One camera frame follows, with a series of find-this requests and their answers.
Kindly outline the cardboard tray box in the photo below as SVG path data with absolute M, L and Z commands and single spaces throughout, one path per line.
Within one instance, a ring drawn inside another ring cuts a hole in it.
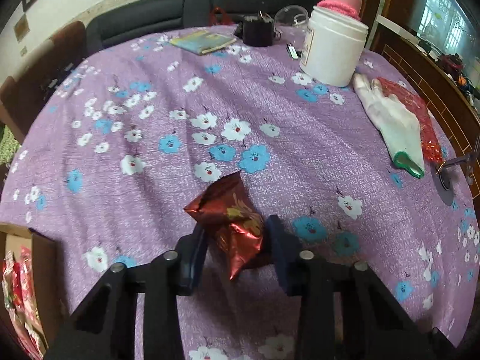
M 1 224 L 1 323 L 30 359 L 43 359 L 63 322 L 55 242 Z

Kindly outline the black phone stand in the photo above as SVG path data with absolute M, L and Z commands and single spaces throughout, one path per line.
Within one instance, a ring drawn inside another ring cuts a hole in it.
M 430 167 L 433 185 L 445 205 L 450 206 L 455 197 L 454 185 L 458 177 L 454 175 L 453 169 L 462 164 L 470 165 L 478 158 L 479 150 L 473 150 L 460 157 L 448 159 L 440 165 L 432 165 Z

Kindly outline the white plastic jar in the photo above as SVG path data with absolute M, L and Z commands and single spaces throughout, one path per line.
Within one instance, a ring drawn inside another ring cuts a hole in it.
M 367 35 L 368 26 L 357 19 L 315 6 L 307 23 L 299 66 L 323 84 L 347 86 Z

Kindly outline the black sofa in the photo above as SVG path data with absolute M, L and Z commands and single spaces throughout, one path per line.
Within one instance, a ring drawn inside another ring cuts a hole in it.
M 321 0 L 139 0 L 94 18 L 86 27 L 89 54 L 152 33 L 209 26 L 209 12 L 223 8 L 236 24 L 259 11 L 275 16 L 289 5 L 307 11 Z

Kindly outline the red bag on sofa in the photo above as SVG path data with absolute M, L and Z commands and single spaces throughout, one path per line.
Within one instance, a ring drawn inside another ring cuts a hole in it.
M 209 25 L 218 26 L 218 25 L 233 25 L 234 22 L 228 13 L 221 7 L 214 7 L 209 12 Z

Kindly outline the white green work glove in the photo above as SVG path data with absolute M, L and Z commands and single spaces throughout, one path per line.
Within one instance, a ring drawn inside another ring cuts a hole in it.
M 381 133 L 392 163 L 421 179 L 425 163 L 416 116 L 397 96 L 385 96 L 378 79 L 369 81 L 365 75 L 355 73 L 352 84 L 366 115 Z

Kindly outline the black pouch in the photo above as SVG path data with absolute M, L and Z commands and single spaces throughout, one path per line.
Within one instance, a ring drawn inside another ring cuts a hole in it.
M 270 47 L 281 39 L 274 19 L 262 11 L 243 16 L 233 35 L 249 47 Z

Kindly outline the green patterned cushion chair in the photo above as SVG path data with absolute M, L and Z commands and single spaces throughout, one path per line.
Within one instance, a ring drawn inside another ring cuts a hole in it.
M 10 164 L 20 148 L 20 143 L 15 139 L 13 132 L 7 125 L 1 126 L 0 131 L 0 164 Z

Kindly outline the red mesh bag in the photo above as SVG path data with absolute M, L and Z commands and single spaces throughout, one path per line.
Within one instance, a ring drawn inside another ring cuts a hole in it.
M 385 96 L 394 95 L 400 102 L 416 116 L 420 126 L 421 147 L 424 158 L 434 164 L 441 164 L 443 156 L 439 140 L 434 131 L 431 117 L 424 100 L 417 94 L 409 91 L 400 82 L 387 80 L 386 78 L 378 78 L 382 92 Z

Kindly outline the small wall plaque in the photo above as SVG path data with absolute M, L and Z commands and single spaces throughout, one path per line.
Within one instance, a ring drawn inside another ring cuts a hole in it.
M 23 14 L 14 26 L 14 33 L 16 36 L 16 41 L 20 43 L 25 36 L 29 33 L 29 22 L 27 16 Z

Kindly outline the clear glass bowl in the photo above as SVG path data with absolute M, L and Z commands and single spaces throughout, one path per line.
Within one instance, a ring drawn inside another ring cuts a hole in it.
M 281 8 L 274 16 L 275 29 L 295 28 L 306 29 L 308 26 L 309 13 L 299 5 L 289 5 Z

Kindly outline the dark red foil snack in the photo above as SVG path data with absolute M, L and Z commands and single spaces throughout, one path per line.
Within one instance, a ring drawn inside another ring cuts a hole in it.
M 270 263 L 264 218 L 248 196 L 241 172 L 223 176 L 184 207 L 225 254 L 229 279 Z

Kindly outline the small white lighter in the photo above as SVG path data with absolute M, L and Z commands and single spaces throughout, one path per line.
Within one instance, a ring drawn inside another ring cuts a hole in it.
M 298 60 L 299 59 L 299 54 L 298 54 L 297 50 L 295 49 L 295 47 L 291 43 L 286 44 L 286 50 L 287 50 L 287 53 L 288 53 L 289 57 L 291 57 L 293 60 Z

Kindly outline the colourful booklet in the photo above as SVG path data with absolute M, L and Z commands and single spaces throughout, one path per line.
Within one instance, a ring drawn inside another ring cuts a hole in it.
M 174 37 L 169 43 L 195 55 L 207 55 L 231 46 L 236 41 L 235 37 L 199 30 L 182 37 Z

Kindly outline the white red snack pack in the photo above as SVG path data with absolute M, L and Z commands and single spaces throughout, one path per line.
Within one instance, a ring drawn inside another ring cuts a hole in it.
M 43 359 L 46 350 L 32 278 L 32 253 L 25 246 L 16 256 L 8 250 L 2 263 L 4 306 L 19 343 L 30 359 Z

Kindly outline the wooden side cabinet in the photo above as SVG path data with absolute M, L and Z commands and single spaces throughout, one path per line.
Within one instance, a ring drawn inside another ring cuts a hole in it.
M 479 117 L 454 82 L 416 44 L 411 33 L 378 16 L 371 50 L 386 58 L 424 99 L 456 152 L 466 153 L 479 135 Z

